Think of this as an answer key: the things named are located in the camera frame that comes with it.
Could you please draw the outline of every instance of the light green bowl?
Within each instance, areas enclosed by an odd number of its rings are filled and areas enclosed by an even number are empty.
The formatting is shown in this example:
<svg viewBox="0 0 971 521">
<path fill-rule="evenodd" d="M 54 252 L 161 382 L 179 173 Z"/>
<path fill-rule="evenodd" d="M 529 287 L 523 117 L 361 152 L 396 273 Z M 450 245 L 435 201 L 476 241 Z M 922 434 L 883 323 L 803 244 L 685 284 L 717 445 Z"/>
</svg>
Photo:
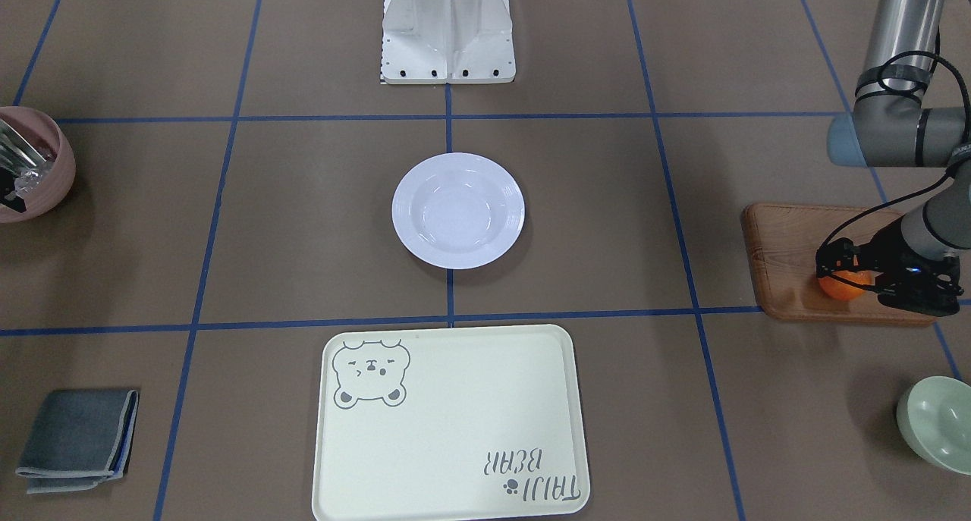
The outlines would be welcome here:
<svg viewBox="0 0 971 521">
<path fill-rule="evenodd" d="M 925 461 L 971 475 L 971 386 L 951 377 L 923 379 L 897 404 L 897 425 Z"/>
</svg>

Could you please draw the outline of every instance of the bowl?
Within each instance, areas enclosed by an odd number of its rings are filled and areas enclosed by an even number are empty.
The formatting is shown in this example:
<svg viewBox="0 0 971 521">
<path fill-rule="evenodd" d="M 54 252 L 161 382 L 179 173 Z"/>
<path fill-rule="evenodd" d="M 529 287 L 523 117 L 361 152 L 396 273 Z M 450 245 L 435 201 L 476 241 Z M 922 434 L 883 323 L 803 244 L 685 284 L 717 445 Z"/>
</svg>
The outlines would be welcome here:
<svg viewBox="0 0 971 521">
<path fill-rule="evenodd" d="M 900 398 L 897 425 L 925 461 L 971 475 L 971 386 L 951 377 L 923 379 Z"/>
<path fill-rule="evenodd" d="M 0 224 L 24 221 L 57 206 L 74 182 L 74 152 L 55 120 L 31 108 L 0 107 L 0 119 L 7 121 L 30 144 L 46 146 L 55 156 L 55 165 L 41 183 L 24 196 L 27 212 L 19 213 L 0 204 Z"/>
</svg>

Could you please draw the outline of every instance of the orange fruit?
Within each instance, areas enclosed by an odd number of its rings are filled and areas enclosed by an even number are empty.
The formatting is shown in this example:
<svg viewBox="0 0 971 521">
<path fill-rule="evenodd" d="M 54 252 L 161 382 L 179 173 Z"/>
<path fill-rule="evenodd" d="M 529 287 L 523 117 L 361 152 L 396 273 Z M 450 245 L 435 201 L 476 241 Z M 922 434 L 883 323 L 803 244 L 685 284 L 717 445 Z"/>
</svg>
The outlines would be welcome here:
<svg viewBox="0 0 971 521">
<path fill-rule="evenodd" d="M 860 270 L 853 272 L 850 270 L 838 270 L 833 275 L 839 276 L 840 278 L 846 278 L 850 282 L 856 282 L 857 284 L 872 285 L 873 284 L 873 273 L 869 270 Z M 840 301 L 850 301 L 855 300 L 857 297 L 863 295 L 866 290 L 860 290 L 859 288 L 854 288 L 849 284 L 844 284 L 835 280 L 830 276 L 823 276 L 819 279 L 819 288 L 822 288 L 823 292 L 832 299 Z"/>
</svg>

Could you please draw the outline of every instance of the gray towel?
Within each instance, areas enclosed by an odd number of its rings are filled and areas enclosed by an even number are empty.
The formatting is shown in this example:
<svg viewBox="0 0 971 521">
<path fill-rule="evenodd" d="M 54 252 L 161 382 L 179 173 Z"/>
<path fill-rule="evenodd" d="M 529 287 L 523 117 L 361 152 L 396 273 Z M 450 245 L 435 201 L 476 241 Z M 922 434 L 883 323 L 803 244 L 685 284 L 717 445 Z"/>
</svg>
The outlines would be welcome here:
<svg viewBox="0 0 971 521">
<path fill-rule="evenodd" d="M 27 493 L 82 491 L 124 474 L 138 411 L 136 390 L 57 390 L 34 420 L 17 475 Z"/>
</svg>

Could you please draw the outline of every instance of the bear drawing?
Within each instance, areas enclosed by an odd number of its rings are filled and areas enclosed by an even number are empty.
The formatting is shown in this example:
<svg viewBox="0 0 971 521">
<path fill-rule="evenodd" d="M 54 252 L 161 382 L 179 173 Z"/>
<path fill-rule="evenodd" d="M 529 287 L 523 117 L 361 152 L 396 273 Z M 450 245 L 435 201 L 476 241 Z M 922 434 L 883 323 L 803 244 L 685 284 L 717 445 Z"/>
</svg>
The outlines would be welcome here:
<svg viewBox="0 0 971 521">
<path fill-rule="evenodd" d="M 331 363 L 337 373 L 337 407 L 349 410 L 358 400 L 382 400 L 400 406 L 405 400 L 405 369 L 412 362 L 401 339 L 344 341 Z"/>
</svg>

